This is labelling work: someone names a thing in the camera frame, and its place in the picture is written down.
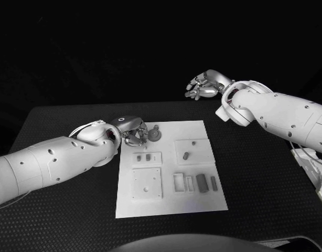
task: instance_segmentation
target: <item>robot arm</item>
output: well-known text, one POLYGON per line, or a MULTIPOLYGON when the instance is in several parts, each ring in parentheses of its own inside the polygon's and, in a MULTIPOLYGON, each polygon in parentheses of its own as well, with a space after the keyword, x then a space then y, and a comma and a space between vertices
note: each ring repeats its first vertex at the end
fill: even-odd
POLYGON ((139 117, 124 117, 118 127, 97 121, 77 129, 77 137, 47 140, 0 157, 0 204, 29 191, 55 185, 106 165, 118 154, 121 138, 146 142, 147 127, 139 117), (143 132, 141 140, 129 132, 143 132))
POLYGON ((192 89, 193 84, 196 87, 186 93, 187 97, 198 100, 198 96, 205 96, 206 89, 209 93, 221 92, 223 94, 222 107, 216 114, 225 121, 232 119, 238 125, 248 126, 256 120, 272 134, 322 153, 322 105, 275 93, 258 81, 235 82, 215 70, 209 70, 203 76, 209 83, 222 77, 225 82, 209 86, 203 84, 203 81, 192 82, 187 90, 192 89))

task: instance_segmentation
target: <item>small gray object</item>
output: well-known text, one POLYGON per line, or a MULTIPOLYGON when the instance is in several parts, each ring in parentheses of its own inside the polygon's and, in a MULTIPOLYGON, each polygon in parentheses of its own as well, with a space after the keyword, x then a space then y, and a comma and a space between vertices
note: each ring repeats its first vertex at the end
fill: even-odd
POLYGON ((189 152, 185 153, 183 159, 187 160, 189 158, 189 152))
POLYGON ((149 140, 152 142, 159 141, 162 138, 162 132, 159 130, 159 125, 154 126, 154 129, 149 131, 149 140))
POLYGON ((213 186, 213 191, 218 191, 218 186, 216 186, 216 177, 212 176, 212 186, 213 186))
POLYGON ((205 174, 198 175, 198 186, 202 193, 209 192, 209 184, 205 174))

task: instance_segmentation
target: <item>gray round object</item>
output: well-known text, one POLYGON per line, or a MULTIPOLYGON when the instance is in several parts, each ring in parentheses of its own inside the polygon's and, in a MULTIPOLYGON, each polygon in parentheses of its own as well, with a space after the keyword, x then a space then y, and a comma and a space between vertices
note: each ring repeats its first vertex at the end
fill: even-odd
POLYGON ((156 129, 150 130, 149 131, 149 140, 152 142, 156 142, 156 141, 160 140, 160 138, 162 138, 162 132, 160 132, 160 130, 156 130, 156 129))

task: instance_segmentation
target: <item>table surface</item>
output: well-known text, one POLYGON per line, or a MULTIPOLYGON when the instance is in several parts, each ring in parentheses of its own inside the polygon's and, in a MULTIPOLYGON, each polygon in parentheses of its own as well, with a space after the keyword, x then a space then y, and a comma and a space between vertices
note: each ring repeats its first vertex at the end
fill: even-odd
POLYGON ((254 242, 295 237, 322 248, 322 203, 285 140, 256 122, 225 122, 216 100, 38 107, 12 151, 103 119, 203 120, 228 211, 116 219, 120 155, 70 181, 34 191, 0 210, 0 251, 107 251, 164 234, 218 234, 254 242))

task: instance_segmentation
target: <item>robotic hand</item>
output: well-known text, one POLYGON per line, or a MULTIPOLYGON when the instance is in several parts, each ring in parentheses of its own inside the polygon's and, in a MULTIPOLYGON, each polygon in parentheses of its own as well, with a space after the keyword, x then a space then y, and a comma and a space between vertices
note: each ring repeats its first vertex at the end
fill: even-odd
POLYGON ((248 126, 256 120, 268 132, 322 153, 322 105, 275 93, 258 81, 236 82, 215 70, 200 74, 186 89, 196 100, 222 93, 216 114, 223 121, 248 126))
POLYGON ((140 117, 124 116, 113 123, 91 122, 70 137, 47 140, 0 157, 0 204, 106 165, 118 154, 123 138, 129 146, 146 143, 149 128, 140 117))

